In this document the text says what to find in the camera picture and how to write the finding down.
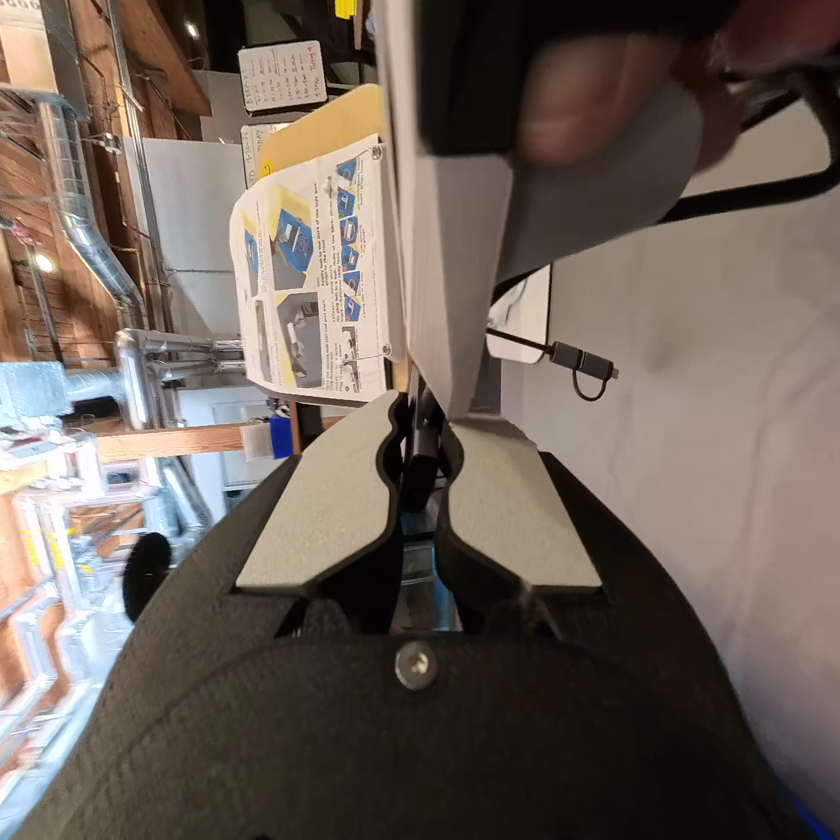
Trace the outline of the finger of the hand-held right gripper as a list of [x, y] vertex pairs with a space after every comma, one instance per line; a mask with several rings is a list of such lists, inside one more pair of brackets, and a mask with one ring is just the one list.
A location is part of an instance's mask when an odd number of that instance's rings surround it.
[[595, 157], [516, 163], [497, 283], [657, 222], [693, 175], [701, 136], [697, 100], [666, 81]]
[[406, 346], [447, 416], [476, 390], [513, 173], [505, 154], [443, 156], [419, 127], [415, 2], [379, 2]]

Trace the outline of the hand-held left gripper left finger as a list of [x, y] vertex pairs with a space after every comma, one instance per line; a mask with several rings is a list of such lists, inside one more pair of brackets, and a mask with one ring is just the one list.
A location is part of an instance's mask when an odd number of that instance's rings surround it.
[[347, 617], [392, 617], [403, 567], [402, 441], [401, 392], [377, 397], [319, 436], [292, 471], [236, 588], [331, 599]]

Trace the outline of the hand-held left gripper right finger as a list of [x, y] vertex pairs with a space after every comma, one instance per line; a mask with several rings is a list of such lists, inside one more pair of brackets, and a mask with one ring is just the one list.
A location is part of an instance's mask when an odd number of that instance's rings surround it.
[[499, 415], [448, 423], [436, 527], [441, 581], [467, 613], [504, 620], [552, 596], [593, 597], [602, 578], [536, 444]]

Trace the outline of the black cable black plug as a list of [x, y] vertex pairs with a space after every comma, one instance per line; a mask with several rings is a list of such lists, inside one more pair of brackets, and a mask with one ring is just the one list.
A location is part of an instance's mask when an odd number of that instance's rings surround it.
[[[825, 170], [808, 175], [681, 198], [655, 224], [797, 203], [828, 193], [838, 182], [839, 166], [835, 159]], [[418, 368], [413, 372], [411, 397], [413, 418], [406, 433], [400, 505], [406, 511], [417, 512], [429, 499], [438, 474], [445, 415]]]

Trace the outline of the hub cable grey plug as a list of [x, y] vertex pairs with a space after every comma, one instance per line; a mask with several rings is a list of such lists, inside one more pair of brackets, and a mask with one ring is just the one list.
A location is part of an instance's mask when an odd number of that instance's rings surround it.
[[[609, 382], [617, 380], [620, 375], [618, 368], [611, 360], [595, 353], [587, 353], [571, 344], [564, 342], [538, 343], [492, 328], [486, 329], [486, 336], [538, 351], [541, 358], [546, 356], [552, 364], [570, 371], [574, 393], [587, 403], [596, 403], [602, 399]], [[595, 395], [583, 393], [579, 384], [579, 374], [598, 380], [601, 383], [599, 392]]]

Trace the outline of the person's right hand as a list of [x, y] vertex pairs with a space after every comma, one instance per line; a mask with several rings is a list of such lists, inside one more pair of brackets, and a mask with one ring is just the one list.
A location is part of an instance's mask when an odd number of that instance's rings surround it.
[[667, 78], [691, 92], [703, 116], [696, 171], [735, 144], [741, 104], [723, 69], [760, 75], [824, 55], [838, 42], [838, 1], [737, 2], [707, 38], [598, 35], [558, 41], [524, 82], [518, 152], [533, 165], [574, 165], [603, 152]]

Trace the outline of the white stand base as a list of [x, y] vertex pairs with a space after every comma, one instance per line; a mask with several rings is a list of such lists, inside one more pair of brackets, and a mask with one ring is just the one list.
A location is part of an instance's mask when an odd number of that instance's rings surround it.
[[551, 265], [533, 271], [507, 290], [490, 308], [488, 328], [535, 343], [512, 342], [494, 334], [486, 336], [491, 358], [534, 365], [543, 357], [541, 346], [549, 342]]

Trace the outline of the wooden display board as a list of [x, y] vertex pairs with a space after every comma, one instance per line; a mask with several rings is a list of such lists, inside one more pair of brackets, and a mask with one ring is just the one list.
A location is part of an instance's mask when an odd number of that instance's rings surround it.
[[255, 180], [329, 153], [375, 134], [384, 148], [381, 164], [381, 219], [384, 225], [385, 298], [382, 330], [385, 353], [391, 363], [391, 382], [399, 392], [409, 392], [413, 362], [407, 350], [404, 326], [403, 271], [396, 221], [396, 176], [384, 93], [379, 85], [363, 84], [324, 104], [289, 126], [268, 133], [256, 152]]

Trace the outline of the black round knob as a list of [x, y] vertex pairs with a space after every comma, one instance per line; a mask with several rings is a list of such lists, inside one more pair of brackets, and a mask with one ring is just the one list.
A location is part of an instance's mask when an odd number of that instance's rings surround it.
[[123, 609], [131, 624], [160, 589], [171, 563], [172, 547], [158, 532], [145, 533], [132, 547], [122, 573]]

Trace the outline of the whiteboard with writing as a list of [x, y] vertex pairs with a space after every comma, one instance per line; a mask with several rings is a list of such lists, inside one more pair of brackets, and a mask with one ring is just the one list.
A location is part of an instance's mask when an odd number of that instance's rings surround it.
[[313, 109], [329, 100], [316, 39], [241, 49], [238, 67], [245, 110], [251, 117]]
[[272, 173], [268, 162], [266, 143], [275, 133], [284, 130], [289, 122], [249, 124], [240, 130], [245, 187], [250, 188], [262, 177]]

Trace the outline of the wooden post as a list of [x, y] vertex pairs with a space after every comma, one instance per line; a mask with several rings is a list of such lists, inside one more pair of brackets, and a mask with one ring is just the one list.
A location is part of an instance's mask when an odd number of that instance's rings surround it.
[[245, 430], [257, 423], [129, 430], [115, 419], [94, 423], [87, 431], [98, 439], [104, 463], [141, 458], [181, 457], [245, 449]]

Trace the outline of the silver ventilation duct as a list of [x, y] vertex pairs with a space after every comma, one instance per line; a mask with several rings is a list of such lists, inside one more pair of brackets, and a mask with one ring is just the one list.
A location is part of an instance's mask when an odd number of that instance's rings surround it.
[[133, 431], [161, 431], [165, 402], [151, 361], [154, 341], [162, 351], [175, 351], [181, 336], [142, 330], [146, 326], [139, 289], [123, 268], [97, 225], [89, 192], [76, 114], [53, 101], [38, 102], [38, 120], [45, 141], [52, 203], [70, 246], [109, 293], [123, 326], [114, 341], [125, 391], [127, 417]]

